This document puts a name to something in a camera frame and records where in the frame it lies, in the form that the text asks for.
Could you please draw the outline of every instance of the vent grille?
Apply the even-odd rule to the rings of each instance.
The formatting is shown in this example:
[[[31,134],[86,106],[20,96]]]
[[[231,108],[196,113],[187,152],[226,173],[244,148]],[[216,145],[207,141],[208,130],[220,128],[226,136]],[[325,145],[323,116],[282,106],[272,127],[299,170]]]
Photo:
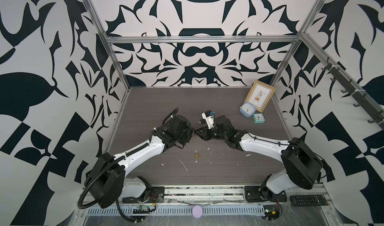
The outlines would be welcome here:
[[[157,205],[157,209],[151,213],[151,216],[187,216],[192,215],[193,206],[190,205]],[[264,216],[264,207],[262,205],[205,205],[203,215],[254,215]],[[121,210],[126,215],[132,215],[132,209],[137,206],[123,206]],[[102,209],[99,206],[92,206],[87,213],[88,216],[119,216],[116,206],[109,206]],[[135,216],[145,216],[147,214],[135,214]]]

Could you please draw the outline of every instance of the alarm clock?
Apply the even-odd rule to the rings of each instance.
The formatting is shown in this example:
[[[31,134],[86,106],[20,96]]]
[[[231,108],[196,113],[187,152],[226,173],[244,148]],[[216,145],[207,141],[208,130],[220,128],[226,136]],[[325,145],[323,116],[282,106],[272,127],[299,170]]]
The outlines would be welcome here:
[[[240,107],[240,113],[242,113],[245,117],[251,117],[256,112],[255,106],[246,102]]]

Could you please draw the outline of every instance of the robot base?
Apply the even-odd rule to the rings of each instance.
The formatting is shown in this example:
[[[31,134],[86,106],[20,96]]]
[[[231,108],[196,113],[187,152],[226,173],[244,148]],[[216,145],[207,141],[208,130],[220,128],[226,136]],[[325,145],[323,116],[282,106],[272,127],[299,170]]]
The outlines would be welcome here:
[[[146,203],[157,203],[159,201],[159,199],[164,197],[163,196],[164,192],[165,192],[164,187],[151,187],[150,192],[148,194],[149,199],[148,199],[148,197],[146,197],[146,198],[127,197],[127,198],[123,198],[122,202],[123,203],[141,203],[141,202],[148,199],[148,201]]]
[[[245,186],[244,189],[245,189],[245,199],[249,203],[267,202],[267,201],[276,202],[276,199],[278,199],[279,202],[287,201],[287,195],[285,194],[285,191],[282,191],[278,195],[271,193],[268,195],[268,197],[266,197],[261,190],[261,186]]]

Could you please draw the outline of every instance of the white debris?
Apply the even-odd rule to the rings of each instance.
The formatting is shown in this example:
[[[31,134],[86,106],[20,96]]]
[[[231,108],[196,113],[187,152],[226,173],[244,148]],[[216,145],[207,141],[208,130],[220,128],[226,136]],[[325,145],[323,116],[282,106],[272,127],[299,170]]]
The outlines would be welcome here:
[[[181,162],[181,160],[179,160],[180,162]],[[183,162],[181,162],[181,163],[183,163]],[[183,166],[185,167],[185,165],[183,164]],[[187,169],[187,167],[185,167],[185,170],[188,172],[188,169]]]

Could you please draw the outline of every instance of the picture frame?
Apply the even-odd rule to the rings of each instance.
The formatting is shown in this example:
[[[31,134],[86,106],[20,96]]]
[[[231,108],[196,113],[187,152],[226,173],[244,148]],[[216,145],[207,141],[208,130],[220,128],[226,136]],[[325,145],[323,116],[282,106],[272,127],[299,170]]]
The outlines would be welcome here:
[[[248,102],[252,104],[256,107],[257,111],[262,113],[275,91],[275,87],[255,80],[244,103]]]

